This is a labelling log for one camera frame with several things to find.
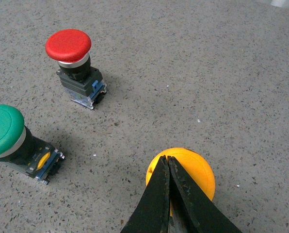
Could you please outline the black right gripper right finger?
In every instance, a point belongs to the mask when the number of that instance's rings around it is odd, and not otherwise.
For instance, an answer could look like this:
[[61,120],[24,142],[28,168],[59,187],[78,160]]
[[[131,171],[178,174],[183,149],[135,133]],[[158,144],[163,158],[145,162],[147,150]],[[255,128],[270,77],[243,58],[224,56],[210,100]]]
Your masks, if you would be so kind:
[[170,199],[176,233],[240,233],[212,203],[175,157],[168,158]]

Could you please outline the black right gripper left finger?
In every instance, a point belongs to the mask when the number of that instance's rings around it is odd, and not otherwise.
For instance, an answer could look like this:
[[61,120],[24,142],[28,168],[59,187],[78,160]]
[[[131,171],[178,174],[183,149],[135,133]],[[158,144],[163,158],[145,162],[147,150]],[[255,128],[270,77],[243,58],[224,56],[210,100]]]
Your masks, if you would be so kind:
[[167,233],[170,215],[170,170],[165,156],[159,158],[151,179],[123,233]]

